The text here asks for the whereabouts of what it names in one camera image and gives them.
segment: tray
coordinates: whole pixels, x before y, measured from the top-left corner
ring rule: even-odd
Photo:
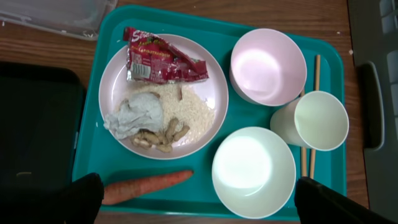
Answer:
[[[109,131],[104,129],[98,105],[98,87],[106,64],[126,44],[121,40],[126,26],[134,26],[156,34],[175,34],[192,39],[213,54],[223,68],[229,88],[229,108],[226,119],[216,137],[198,152],[171,161],[147,159],[125,149]],[[102,206],[101,210],[237,217],[224,207],[213,188],[211,182],[213,156],[221,141],[233,131],[248,126],[269,128],[271,115],[278,109],[244,101],[235,93],[229,82],[229,61],[233,46],[239,37],[252,29],[255,27],[134,5],[117,8],[106,16],[101,26],[91,71],[73,168],[73,180],[90,172],[99,173],[104,184],[181,169],[193,169],[195,174],[190,180],[175,187],[112,207]],[[315,56],[320,54],[322,56],[320,89],[332,93],[344,103],[343,62],[337,51],[321,40],[288,35],[301,48],[307,62],[308,78],[305,91],[313,90]],[[300,149],[296,146],[290,146],[290,148],[296,161],[297,177],[300,177]],[[317,153],[315,180],[346,195],[345,144],[331,152]],[[266,219],[298,220],[293,195],[283,209]]]

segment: orange carrot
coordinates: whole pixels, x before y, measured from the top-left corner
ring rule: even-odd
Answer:
[[[126,180],[105,187],[103,205],[114,205],[132,198],[162,190],[188,180],[192,170],[183,170],[171,174],[157,175],[136,180]]]

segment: brown wood surface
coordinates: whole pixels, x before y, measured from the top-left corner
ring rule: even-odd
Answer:
[[[348,197],[368,207],[362,152],[358,82],[354,73],[346,0],[120,0],[197,16],[267,27],[323,39],[339,51],[345,66],[345,100],[350,131],[347,139]],[[0,24],[0,60],[65,67],[87,87],[96,42],[64,37],[6,23]],[[177,217],[101,212],[96,223],[262,223],[252,220]]]

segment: wooden chopstick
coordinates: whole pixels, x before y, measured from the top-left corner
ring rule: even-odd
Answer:
[[[303,97],[305,94],[305,91],[301,91],[300,96]],[[306,177],[307,176],[307,148],[306,147],[301,147],[301,176]]]
[[[317,55],[317,64],[316,64],[316,72],[315,72],[315,91],[319,90],[319,81],[320,81],[320,70],[321,70],[321,55]],[[311,163],[310,163],[310,178],[313,179],[313,175],[315,173],[315,153],[317,151],[315,149],[311,149]]]

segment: rice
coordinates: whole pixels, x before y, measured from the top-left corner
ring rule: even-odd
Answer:
[[[211,128],[215,117],[214,109],[209,108],[206,102],[200,99],[188,85],[182,85],[181,101],[178,98],[179,87],[175,84],[153,85],[141,83],[131,90],[128,95],[151,91],[160,95],[164,114],[163,127],[165,130],[169,125],[169,121],[174,117],[180,121],[176,131],[181,130],[183,124],[187,124],[190,127],[189,132],[177,145],[195,143]]]

